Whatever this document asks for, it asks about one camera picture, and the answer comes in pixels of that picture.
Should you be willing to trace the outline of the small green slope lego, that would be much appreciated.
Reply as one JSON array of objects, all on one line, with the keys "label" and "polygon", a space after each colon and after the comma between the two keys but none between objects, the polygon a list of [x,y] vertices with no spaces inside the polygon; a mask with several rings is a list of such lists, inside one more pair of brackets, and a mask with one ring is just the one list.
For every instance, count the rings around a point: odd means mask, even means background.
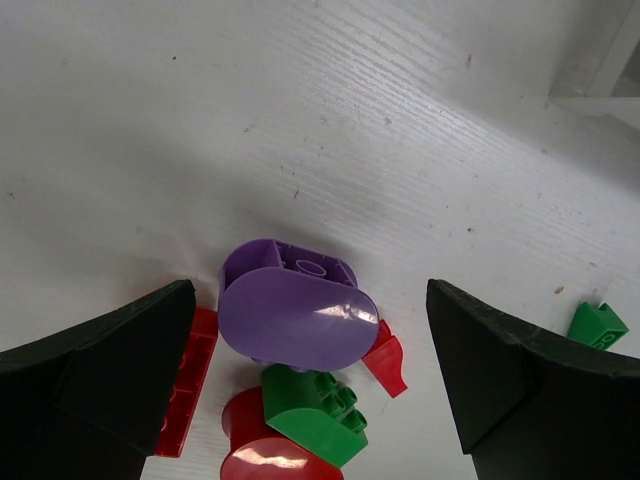
[{"label": "small green slope lego", "polygon": [[575,310],[567,337],[575,342],[607,350],[629,332],[628,327],[607,304],[583,302]]}]

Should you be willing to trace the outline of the green curved lego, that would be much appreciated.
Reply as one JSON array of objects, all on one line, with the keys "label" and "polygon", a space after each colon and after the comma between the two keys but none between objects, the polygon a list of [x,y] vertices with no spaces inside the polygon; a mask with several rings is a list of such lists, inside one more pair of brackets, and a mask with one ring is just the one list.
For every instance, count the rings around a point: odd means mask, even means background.
[{"label": "green curved lego", "polygon": [[342,468],[368,446],[358,397],[332,374],[271,365],[261,390],[265,423],[330,465]]}]

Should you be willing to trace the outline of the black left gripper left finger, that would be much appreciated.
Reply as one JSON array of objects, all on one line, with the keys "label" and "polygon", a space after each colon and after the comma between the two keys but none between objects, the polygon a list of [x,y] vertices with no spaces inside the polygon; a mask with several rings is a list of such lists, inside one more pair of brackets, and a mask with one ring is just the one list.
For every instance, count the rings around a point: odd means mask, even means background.
[{"label": "black left gripper left finger", "polygon": [[158,444],[192,322],[174,281],[1,354],[4,479],[137,479]]}]

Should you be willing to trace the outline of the red round lego piece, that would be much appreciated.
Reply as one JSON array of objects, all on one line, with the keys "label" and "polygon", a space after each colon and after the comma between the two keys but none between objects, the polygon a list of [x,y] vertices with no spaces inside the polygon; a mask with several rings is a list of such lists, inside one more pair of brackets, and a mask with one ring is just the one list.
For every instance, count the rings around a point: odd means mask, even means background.
[{"label": "red round lego piece", "polygon": [[342,471],[269,427],[262,390],[253,387],[225,405],[221,427],[230,442],[222,480],[342,480]]}]

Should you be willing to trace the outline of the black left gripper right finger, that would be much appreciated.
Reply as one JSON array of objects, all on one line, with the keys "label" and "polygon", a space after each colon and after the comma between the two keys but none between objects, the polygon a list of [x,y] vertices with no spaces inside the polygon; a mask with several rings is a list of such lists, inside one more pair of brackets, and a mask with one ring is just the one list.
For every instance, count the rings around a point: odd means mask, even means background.
[{"label": "black left gripper right finger", "polygon": [[445,280],[429,280],[426,311],[478,478],[638,478],[638,359],[569,340]]}]

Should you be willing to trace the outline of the plain purple rounded lego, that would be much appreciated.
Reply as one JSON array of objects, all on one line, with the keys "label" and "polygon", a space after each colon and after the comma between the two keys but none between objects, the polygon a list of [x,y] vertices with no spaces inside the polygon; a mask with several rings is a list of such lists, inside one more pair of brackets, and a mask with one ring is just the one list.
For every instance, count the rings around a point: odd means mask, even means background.
[{"label": "plain purple rounded lego", "polygon": [[224,261],[218,322],[226,343],[258,363],[331,372],[369,351],[380,319],[345,261],[263,238]]}]

